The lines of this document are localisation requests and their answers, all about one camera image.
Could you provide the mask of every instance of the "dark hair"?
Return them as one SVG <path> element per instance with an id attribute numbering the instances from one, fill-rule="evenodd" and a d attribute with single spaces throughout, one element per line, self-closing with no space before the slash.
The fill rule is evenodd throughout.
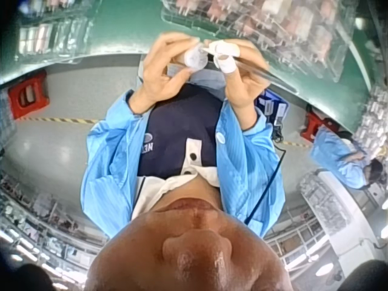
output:
<path id="1" fill-rule="evenodd" d="M 383 173 L 383 164 L 380 163 L 377 159 L 373 159 L 370 162 L 370 176 L 369 176 L 369 184 L 373 184 L 377 182 L 381 174 Z"/>

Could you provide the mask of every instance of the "yellow black floor stripe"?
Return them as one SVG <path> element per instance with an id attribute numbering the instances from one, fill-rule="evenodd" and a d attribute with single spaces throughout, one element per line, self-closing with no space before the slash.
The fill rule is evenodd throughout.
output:
<path id="1" fill-rule="evenodd" d="M 48 122 L 74 123 L 74 124 L 96 124 L 99 121 L 98 119 L 58 118 L 58 117 L 21 117 L 18 120 L 48 121 Z"/>
<path id="2" fill-rule="evenodd" d="M 297 142 L 290 142 L 290 141 L 282 141 L 281 143 L 287 146 L 304 147 L 305 149 L 311 148 L 311 145 L 309 144 L 298 144 Z"/>
<path id="3" fill-rule="evenodd" d="M 98 119 L 81 119 L 81 118 L 58 118 L 58 117 L 21 117 L 18 120 L 23 121 L 48 121 L 48 122 L 63 122 L 63 123 L 74 123 L 74 124 L 96 124 Z M 305 149 L 311 148 L 308 144 L 298 144 L 297 142 L 282 141 L 282 144 L 294 147 L 303 147 Z"/>

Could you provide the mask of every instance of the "white button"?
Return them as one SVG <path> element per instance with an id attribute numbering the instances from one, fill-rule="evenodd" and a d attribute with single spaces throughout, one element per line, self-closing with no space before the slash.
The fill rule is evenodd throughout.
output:
<path id="1" fill-rule="evenodd" d="M 221 133 L 218 132 L 216 133 L 216 139 L 219 141 L 219 143 L 224 144 L 225 143 L 225 136 Z"/>

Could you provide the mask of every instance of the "lips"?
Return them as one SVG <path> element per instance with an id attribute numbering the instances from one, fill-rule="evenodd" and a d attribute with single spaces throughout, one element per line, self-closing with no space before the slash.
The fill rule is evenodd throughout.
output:
<path id="1" fill-rule="evenodd" d="M 182 198 L 175 200 L 169 205 L 157 210 L 156 212 L 166 212 L 171 210 L 198 209 L 198 210 L 215 210 L 209 202 L 196 198 Z"/>

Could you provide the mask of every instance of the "clear plastic tray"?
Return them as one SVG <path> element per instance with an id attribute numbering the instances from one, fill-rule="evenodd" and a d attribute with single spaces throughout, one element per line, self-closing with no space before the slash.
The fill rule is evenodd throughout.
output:
<path id="1" fill-rule="evenodd" d="M 167 22 L 246 38 L 290 73 L 338 82 L 359 0 L 162 0 Z"/>
<path id="2" fill-rule="evenodd" d="M 16 59 L 34 64 L 82 56 L 89 47 L 92 25 L 93 21 L 88 18 L 77 17 L 22 26 Z"/>
<path id="3" fill-rule="evenodd" d="M 24 24 L 45 19 L 81 15 L 101 0 L 24 0 L 19 5 Z"/>

